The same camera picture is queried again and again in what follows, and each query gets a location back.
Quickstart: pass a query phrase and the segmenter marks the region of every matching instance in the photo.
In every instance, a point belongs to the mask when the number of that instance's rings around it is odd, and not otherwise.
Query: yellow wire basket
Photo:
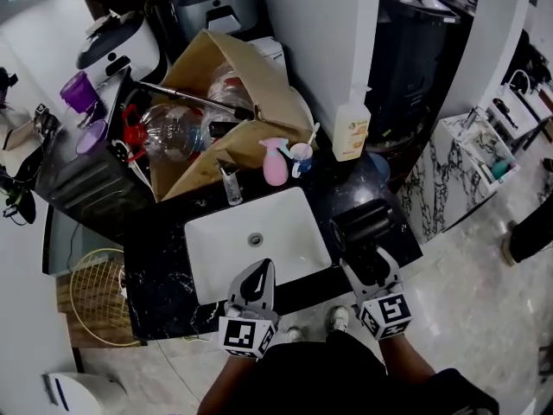
[[[123,251],[98,249],[85,255],[73,268],[69,296],[79,322],[94,338],[115,347],[139,344],[130,327]]]

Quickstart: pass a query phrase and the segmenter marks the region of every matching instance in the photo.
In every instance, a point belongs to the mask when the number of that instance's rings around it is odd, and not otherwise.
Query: shoe
[[[503,238],[503,242],[501,243],[501,253],[509,266],[514,266],[517,263],[511,255],[511,233],[508,233]]]
[[[286,332],[286,342],[305,342],[305,335],[299,328],[292,327]]]
[[[553,160],[550,158],[544,158],[542,161],[542,165],[545,168],[545,170],[548,170],[549,172],[553,172]]]
[[[349,323],[349,314],[344,306],[336,306],[328,312],[327,319],[328,332],[334,332],[335,330],[341,330],[346,332],[347,324]]]

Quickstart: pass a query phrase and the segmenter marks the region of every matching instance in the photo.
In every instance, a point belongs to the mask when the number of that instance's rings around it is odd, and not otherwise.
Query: purple lid
[[[87,154],[92,148],[104,138],[107,123],[104,120],[98,120],[92,123],[80,136],[75,151],[80,156]]]

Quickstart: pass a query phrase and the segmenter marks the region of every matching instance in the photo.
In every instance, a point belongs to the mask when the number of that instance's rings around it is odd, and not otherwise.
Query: cardboard box
[[[200,32],[173,65],[162,85],[206,96],[213,72],[224,61],[228,61],[244,83],[254,103],[256,119],[242,122],[191,165],[152,162],[152,186],[158,201],[220,180],[215,160],[220,150],[226,150],[240,167],[255,169],[263,165],[266,152],[259,140],[285,137],[294,144],[309,138],[313,127],[288,82],[252,45],[229,35],[207,30]],[[164,102],[168,99],[162,95],[154,98],[155,104]]]

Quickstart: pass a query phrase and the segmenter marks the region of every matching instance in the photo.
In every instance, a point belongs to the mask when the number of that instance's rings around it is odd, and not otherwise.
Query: faucet
[[[509,80],[509,83],[507,83],[507,85],[509,87],[511,87],[511,83],[512,81],[514,80],[515,78],[515,75],[517,75],[517,73],[522,73],[524,77],[526,77],[526,81],[528,83],[528,88],[526,89],[526,91],[524,91],[523,93],[527,93],[530,89],[531,89],[531,83],[530,83],[530,77],[528,76],[528,74],[523,71],[522,69],[517,69],[514,73],[512,73],[512,76],[511,76],[511,79]]]

